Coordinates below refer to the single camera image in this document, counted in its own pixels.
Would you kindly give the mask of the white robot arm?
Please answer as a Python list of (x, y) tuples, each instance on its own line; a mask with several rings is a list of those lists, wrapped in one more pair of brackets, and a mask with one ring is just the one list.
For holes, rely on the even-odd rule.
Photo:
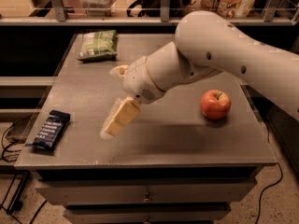
[(221, 72), (239, 77), (299, 119), (299, 55), (245, 35), (216, 13), (194, 11), (179, 21), (173, 42), (110, 71), (122, 81), (127, 97), (115, 101), (101, 137), (116, 136), (143, 104), (155, 102), (170, 89)]

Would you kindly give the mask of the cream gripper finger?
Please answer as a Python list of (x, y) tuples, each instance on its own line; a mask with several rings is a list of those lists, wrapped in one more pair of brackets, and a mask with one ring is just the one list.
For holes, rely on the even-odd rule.
[(113, 77), (119, 77), (119, 78), (123, 78), (125, 73), (127, 72), (129, 66), (128, 65), (119, 65), (116, 66), (114, 68), (112, 68), (109, 73), (113, 76)]
[(134, 98), (118, 98), (108, 113), (100, 131), (100, 136), (106, 140), (116, 136), (127, 124), (138, 116), (140, 109), (141, 104)]

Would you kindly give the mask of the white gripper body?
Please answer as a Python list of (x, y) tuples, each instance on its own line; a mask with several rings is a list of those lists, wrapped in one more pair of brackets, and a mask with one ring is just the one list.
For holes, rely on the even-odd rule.
[(146, 56), (129, 65), (122, 86), (126, 93), (140, 104), (151, 104), (165, 95), (165, 91), (159, 89), (150, 77)]

